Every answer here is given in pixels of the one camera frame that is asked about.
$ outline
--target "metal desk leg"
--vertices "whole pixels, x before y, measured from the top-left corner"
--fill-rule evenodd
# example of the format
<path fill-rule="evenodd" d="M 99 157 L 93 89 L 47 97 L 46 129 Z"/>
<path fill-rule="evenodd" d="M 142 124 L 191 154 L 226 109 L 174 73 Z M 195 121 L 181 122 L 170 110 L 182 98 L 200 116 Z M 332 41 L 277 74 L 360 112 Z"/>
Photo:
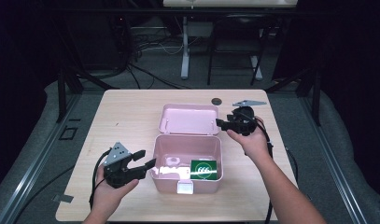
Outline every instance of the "metal desk leg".
<path fill-rule="evenodd" d="M 183 18 L 183 63 L 181 65 L 181 78 L 189 78 L 190 67 L 190 49 L 189 49 L 189 35 L 187 31 L 187 17 Z"/>

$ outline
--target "gray carpet floor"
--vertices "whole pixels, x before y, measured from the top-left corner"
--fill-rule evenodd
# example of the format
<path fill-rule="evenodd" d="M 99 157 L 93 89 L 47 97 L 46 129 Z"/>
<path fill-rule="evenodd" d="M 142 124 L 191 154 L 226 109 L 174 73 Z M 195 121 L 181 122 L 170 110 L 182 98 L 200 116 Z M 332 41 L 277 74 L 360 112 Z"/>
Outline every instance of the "gray carpet floor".
<path fill-rule="evenodd" d="M 205 43 L 203 39 L 196 39 L 191 45 L 190 76 L 187 80 L 180 78 L 182 50 L 176 54 L 173 53 L 179 49 L 162 49 L 160 46 L 156 46 L 156 49 L 144 50 L 142 57 L 138 58 L 134 64 L 147 69 L 157 77 L 192 89 L 265 90 L 274 85 L 272 73 L 281 41 L 271 39 L 265 52 L 265 58 L 261 63 L 264 79 L 256 82 L 254 86 L 249 85 L 250 76 L 213 76 L 212 84 L 207 86 Z M 177 42 L 170 43 L 170 45 L 170 47 L 180 46 Z M 133 73 L 132 75 L 126 70 L 118 76 L 103 78 L 102 80 L 121 89 L 137 89 L 138 85 L 141 89 L 171 88 L 134 68 Z M 100 71 L 93 74 L 99 77 L 104 75 Z M 48 102 L 44 113 L 0 186 L 0 221 L 4 220 L 2 217 L 5 214 L 5 209 L 26 175 L 27 169 L 45 149 L 47 142 L 52 142 L 50 153 L 46 155 L 45 164 L 39 167 L 40 173 L 36 177 L 36 182 L 26 194 L 27 201 L 52 178 L 76 163 L 77 155 L 82 148 L 104 92 L 86 79 L 82 79 L 81 82 L 85 87 L 85 91 L 81 95 L 73 95 L 67 91 L 68 101 L 74 103 L 61 124 L 55 122 L 59 112 L 57 83 L 52 83 L 46 88 Z M 323 145 L 320 143 L 313 121 L 308 118 L 309 111 L 306 105 L 309 100 L 298 98 L 295 95 L 293 90 L 296 86 L 296 83 L 292 83 L 279 92 L 269 93 L 268 96 L 283 142 L 298 162 L 298 186 L 327 219 L 328 223 L 354 223 L 355 221 L 351 217 L 351 213 L 348 212 L 342 193 L 337 187 L 337 182 L 327 165 L 326 157 L 323 154 Z M 364 215 L 364 219 L 360 223 L 380 223 L 380 196 L 367 185 L 361 171 L 354 163 L 353 149 L 346 128 L 331 100 L 324 93 L 321 95 L 320 101 L 320 121 L 321 127 L 319 129 L 325 134 L 333 155 L 345 175 L 345 180 Z M 60 129 L 55 133 L 57 125 L 77 129 L 75 137 L 72 140 L 59 140 L 63 131 Z M 66 172 L 34 197 L 19 216 L 18 223 L 60 223 L 55 218 L 59 203 L 53 199 L 56 195 L 63 194 L 70 175 L 71 171 Z"/>

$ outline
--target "human hand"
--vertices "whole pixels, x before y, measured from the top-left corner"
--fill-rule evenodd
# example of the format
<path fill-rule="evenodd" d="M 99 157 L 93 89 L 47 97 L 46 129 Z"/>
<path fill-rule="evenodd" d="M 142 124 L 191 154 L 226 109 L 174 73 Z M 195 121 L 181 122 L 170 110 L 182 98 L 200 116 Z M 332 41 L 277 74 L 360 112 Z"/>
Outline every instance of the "human hand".
<path fill-rule="evenodd" d="M 106 223 L 108 218 L 117 210 L 121 199 L 139 183 L 138 179 L 134 179 L 125 186 L 114 189 L 106 183 L 104 172 L 104 166 L 100 165 L 97 169 L 96 185 L 101 181 L 102 183 L 94 192 L 93 206 L 84 223 Z"/>
<path fill-rule="evenodd" d="M 263 120 L 259 117 L 256 117 L 256 119 L 259 125 L 263 127 Z M 227 134 L 231 139 L 242 146 L 245 154 L 252 160 L 257 156 L 264 155 L 265 153 L 268 154 L 266 137 L 260 127 L 257 127 L 256 130 L 248 136 L 243 136 L 233 130 L 227 130 Z"/>

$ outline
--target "chair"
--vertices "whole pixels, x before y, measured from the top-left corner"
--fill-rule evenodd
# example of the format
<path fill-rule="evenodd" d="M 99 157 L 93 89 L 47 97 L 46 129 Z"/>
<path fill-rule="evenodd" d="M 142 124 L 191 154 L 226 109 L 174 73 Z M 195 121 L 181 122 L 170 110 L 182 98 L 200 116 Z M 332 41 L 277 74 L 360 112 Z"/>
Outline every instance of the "chair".
<path fill-rule="evenodd" d="M 210 36 L 209 66 L 207 85 L 210 85 L 212 69 L 253 69 L 250 85 L 254 84 L 257 71 L 260 67 L 262 53 L 271 29 L 276 24 L 276 17 L 267 14 L 229 15 L 214 23 Z M 236 56 L 245 54 L 249 59 L 249 66 L 237 66 L 226 64 L 213 65 L 217 54 L 225 53 Z"/>

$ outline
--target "human arm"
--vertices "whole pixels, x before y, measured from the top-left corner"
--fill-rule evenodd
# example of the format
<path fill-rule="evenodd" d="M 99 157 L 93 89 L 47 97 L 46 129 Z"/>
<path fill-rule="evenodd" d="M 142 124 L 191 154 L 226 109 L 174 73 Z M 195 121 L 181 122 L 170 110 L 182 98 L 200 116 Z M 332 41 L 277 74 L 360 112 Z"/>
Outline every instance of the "human arm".
<path fill-rule="evenodd" d="M 94 192 L 93 206 L 83 223 L 106 223 L 108 218 L 117 210 L 121 199 L 134 189 L 139 180 L 134 179 L 125 186 L 114 189 L 104 180 L 104 166 L 97 169 L 96 183 L 100 183 Z"/>
<path fill-rule="evenodd" d="M 257 128 L 249 136 L 228 130 L 246 155 L 260 170 L 271 203 L 280 223 L 326 223 L 310 201 L 291 183 L 268 153 L 265 135 Z"/>

